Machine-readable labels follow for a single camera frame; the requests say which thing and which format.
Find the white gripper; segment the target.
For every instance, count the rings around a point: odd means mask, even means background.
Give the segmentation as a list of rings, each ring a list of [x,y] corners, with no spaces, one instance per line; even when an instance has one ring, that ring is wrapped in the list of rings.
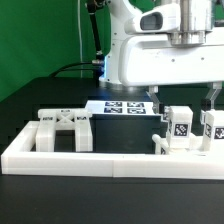
[[[212,82],[201,109],[214,109],[222,90],[216,81],[224,81],[224,33],[209,33],[205,44],[194,47],[174,47],[166,34],[131,37],[120,50],[118,77],[125,86],[149,86],[152,110],[160,115],[164,104],[157,86]]]

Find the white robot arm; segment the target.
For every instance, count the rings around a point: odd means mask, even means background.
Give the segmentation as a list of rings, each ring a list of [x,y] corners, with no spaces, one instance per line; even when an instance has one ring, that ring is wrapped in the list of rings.
[[[153,0],[143,12],[129,0],[87,0],[99,81],[116,89],[146,87],[154,110],[162,85],[207,83],[204,111],[224,83],[224,25],[215,22],[216,0]]]

